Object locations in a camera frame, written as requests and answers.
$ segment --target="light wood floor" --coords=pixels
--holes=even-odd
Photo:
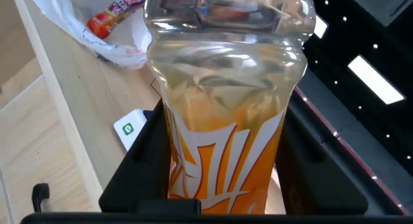
[[[0,12],[3,14],[0,24],[0,85],[3,85],[35,55],[14,0],[0,0]]]
[[[43,77],[7,104],[0,112],[0,123],[0,139],[6,146],[0,149],[1,164],[12,223],[33,213],[31,199],[36,183],[50,186],[47,211],[90,208],[79,168]]]

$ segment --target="white tag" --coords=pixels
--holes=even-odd
[[[143,115],[143,110],[140,109],[130,112],[115,122],[114,128],[126,151],[129,151],[132,144],[134,144],[145,123],[146,117]]]

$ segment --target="orange and white label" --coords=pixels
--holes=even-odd
[[[189,130],[172,112],[166,115],[176,161],[170,197],[199,199],[203,213],[262,213],[284,112],[257,130],[232,123],[210,132]]]

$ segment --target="black hook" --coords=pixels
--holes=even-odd
[[[41,202],[44,199],[49,199],[50,191],[49,184],[39,183],[34,185],[32,192],[32,203],[34,212],[41,212]]]

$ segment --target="wooden table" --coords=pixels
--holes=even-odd
[[[154,76],[147,67],[125,70],[98,60],[49,21],[32,0],[15,3],[43,72],[36,89],[49,91],[90,202],[87,210],[98,211],[102,190],[126,154],[113,124],[134,109],[155,107],[160,97]],[[268,203],[274,205],[269,210],[282,213],[275,181],[270,184]]]

